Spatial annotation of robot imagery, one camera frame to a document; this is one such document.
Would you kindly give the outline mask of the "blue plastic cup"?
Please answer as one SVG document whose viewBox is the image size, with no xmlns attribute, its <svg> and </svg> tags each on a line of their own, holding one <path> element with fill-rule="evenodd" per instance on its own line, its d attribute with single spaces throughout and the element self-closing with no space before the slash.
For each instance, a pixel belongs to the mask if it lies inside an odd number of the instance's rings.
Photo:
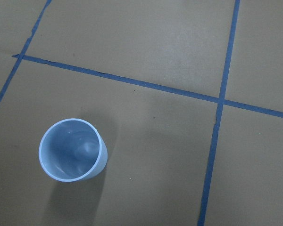
<svg viewBox="0 0 283 226">
<path fill-rule="evenodd" d="M 108 161 L 108 150 L 89 122 L 70 118 L 52 125 L 39 145 L 44 172 L 60 182 L 76 182 L 100 174 Z"/>
</svg>

